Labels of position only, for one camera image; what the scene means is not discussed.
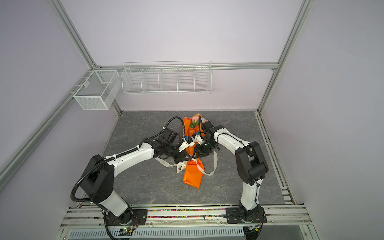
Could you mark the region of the orange yellow wrapping paper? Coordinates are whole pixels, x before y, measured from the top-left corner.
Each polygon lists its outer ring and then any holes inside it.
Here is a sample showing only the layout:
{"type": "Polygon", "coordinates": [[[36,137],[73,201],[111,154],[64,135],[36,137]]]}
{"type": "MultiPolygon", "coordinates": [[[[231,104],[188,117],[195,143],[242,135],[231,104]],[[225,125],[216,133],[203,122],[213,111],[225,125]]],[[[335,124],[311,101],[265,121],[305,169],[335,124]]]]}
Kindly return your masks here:
{"type": "MultiPolygon", "coordinates": [[[[203,123],[207,121],[207,120],[204,120],[204,118],[200,114],[196,114],[194,116],[201,117],[203,123]]],[[[187,118],[187,117],[183,118],[184,126],[185,126],[185,135],[189,137],[192,137],[193,134],[197,133],[198,125],[199,125],[198,123],[196,124],[191,123],[191,118],[187,118]]],[[[194,188],[200,189],[204,174],[202,174],[198,170],[197,165],[199,165],[200,167],[203,168],[203,170],[205,170],[205,167],[201,159],[197,159],[197,161],[194,161],[194,160],[189,161],[187,163],[187,168],[185,169],[183,183],[190,185],[194,188]]]]}

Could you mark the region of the cream printed ribbon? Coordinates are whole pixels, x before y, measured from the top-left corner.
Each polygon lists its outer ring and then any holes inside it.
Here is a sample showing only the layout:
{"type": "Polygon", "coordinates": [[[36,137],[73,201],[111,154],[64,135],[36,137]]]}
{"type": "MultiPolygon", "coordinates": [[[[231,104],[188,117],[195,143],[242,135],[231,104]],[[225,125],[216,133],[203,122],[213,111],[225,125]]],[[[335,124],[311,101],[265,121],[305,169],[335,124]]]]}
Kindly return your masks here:
{"type": "MultiPolygon", "coordinates": [[[[165,166],[167,168],[176,167],[177,173],[180,173],[183,170],[185,170],[187,168],[187,163],[188,163],[188,161],[184,161],[184,162],[181,162],[178,164],[171,165],[170,163],[168,163],[167,161],[165,161],[161,158],[155,158],[155,160],[157,160],[160,164],[162,164],[163,166],[165,166]]],[[[209,173],[206,173],[205,170],[203,170],[203,168],[200,167],[199,165],[197,165],[197,168],[202,174],[204,174],[206,176],[212,176],[215,173],[217,166],[218,166],[218,153],[216,151],[213,151],[213,167],[214,167],[213,170],[209,173]]]]}

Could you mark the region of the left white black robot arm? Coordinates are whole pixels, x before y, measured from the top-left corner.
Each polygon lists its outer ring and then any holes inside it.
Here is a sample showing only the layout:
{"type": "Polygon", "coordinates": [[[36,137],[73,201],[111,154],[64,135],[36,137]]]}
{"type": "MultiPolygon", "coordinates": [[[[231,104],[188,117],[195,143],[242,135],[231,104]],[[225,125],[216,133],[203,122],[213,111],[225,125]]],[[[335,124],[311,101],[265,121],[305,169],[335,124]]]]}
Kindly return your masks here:
{"type": "Polygon", "coordinates": [[[192,137],[184,132],[177,133],[164,126],[159,133],[141,140],[132,149],[107,157],[95,155],[75,183],[70,198],[75,203],[94,203],[102,209],[105,224],[111,219],[122,226],[139,225],[140,219],[134,215],[132,207],[115,191],[115,177],[143,161],[161,156],[173,158],[176,164],[189,161],[187,148],[193,144],[192,137]]]}

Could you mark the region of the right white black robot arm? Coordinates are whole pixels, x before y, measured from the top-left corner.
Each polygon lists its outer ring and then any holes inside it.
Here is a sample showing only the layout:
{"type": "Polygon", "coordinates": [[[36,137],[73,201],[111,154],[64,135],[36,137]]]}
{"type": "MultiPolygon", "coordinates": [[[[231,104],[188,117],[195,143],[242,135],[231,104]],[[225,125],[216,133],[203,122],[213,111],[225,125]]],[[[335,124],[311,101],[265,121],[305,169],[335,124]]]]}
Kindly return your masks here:
{"type": "Polygon", "coordinates": [[[199,131],[193,134],[195,148],[193,159],[217,154],[220,146],[226,148],[236,159],[239,177],[243,182],[240,208],[252,211],[259,207],[261,184],[269,171],[266,158],[257,142],[242,140],[222,125],[213,126],[210,122],[200,125],[199,131]]]}

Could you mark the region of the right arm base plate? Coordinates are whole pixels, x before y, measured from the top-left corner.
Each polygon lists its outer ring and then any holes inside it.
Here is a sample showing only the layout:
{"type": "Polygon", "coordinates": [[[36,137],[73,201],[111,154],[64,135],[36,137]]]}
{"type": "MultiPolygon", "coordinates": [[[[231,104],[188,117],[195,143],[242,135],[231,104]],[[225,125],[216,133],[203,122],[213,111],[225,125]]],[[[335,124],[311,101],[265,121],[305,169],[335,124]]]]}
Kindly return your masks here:
{"type": "Polygon", "coordinates": [[[252,210],[243,207],[226,208],[224,216],[228,224],[265,224],[267,223],[266,213],[263,207],[256,206],[252,210]]]}

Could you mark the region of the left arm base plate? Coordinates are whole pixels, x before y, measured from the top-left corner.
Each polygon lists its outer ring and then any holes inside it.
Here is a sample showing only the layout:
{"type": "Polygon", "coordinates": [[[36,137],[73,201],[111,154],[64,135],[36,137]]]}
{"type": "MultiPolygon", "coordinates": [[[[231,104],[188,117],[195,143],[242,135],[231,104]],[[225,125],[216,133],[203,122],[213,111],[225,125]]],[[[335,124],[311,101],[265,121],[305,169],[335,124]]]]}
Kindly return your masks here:
{"type": "Polygon", "coordinates": [[[116,217],[112,213],[107,214],[108,226],[144,226],[148,216],[147,209],[133,209],[116,217]]]}

